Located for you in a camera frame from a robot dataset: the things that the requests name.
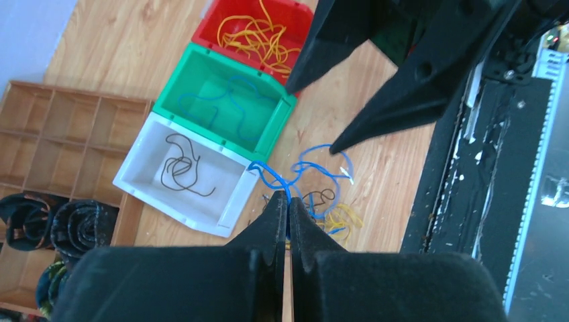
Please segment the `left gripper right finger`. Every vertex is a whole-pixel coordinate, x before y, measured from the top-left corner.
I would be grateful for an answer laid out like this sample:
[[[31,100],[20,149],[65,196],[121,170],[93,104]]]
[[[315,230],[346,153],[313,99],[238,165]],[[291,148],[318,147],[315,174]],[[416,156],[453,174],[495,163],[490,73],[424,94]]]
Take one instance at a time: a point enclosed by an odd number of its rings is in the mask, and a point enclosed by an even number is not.
[[[493,279],[466,254],[349,252],[289,205],[295,321],[506,321]]]

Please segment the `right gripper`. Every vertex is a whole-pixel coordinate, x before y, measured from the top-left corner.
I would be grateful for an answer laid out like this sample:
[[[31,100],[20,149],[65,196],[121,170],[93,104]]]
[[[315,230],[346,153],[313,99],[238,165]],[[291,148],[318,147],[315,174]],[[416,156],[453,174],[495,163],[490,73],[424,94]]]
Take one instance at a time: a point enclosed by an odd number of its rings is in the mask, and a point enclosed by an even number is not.
[[[519,1],[317,2],[286,82],[297,93],[370,40],[399,67],[331,145],[337,154],[370,138],[439,119],[489,53]]]

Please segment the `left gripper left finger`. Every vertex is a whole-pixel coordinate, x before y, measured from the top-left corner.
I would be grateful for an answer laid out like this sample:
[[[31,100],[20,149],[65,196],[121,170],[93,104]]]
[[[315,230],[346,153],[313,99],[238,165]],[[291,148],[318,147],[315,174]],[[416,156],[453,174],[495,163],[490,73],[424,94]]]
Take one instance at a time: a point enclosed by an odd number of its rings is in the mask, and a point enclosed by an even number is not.
[[[53,321],[280,321],[287,198],[224,246],[105,247],[74,268]]]

